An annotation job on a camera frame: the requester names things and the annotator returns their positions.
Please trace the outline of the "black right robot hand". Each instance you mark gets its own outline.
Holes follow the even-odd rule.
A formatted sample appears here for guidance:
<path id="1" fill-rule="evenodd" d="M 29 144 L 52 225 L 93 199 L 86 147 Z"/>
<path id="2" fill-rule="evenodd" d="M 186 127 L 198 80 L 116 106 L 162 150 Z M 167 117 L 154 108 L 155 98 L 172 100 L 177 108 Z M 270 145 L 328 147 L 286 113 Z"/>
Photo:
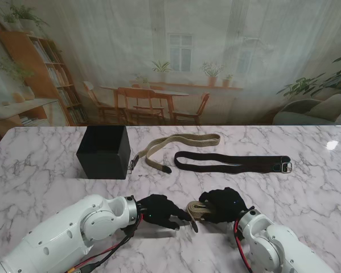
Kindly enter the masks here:
<path id="1" fill-rule="evenodd" d="M 249 210 L 240 194 L 230 187 L 203 192 L 199 202 L 211 204 L 213 212 L 203 219 L 214 224 L 234 222 Z"/>

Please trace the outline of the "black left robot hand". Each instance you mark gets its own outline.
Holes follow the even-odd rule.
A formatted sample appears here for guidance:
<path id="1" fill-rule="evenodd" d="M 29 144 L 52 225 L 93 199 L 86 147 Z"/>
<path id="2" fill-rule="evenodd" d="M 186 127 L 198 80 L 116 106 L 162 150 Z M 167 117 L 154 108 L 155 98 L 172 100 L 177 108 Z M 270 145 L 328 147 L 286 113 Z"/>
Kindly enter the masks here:
<path id="1" fill-rule="evenodd" d="M 168 229 L 179 229 L 177 222 L 170 220 L 170 217 L 175 216 L 179 220 L 192 220 L 191 216 L 183 209 L 175 205 L 165 195 L 152 194 L 137 201 L 137 208 L 143 214 L 143 219 L 154 225 Z"/>

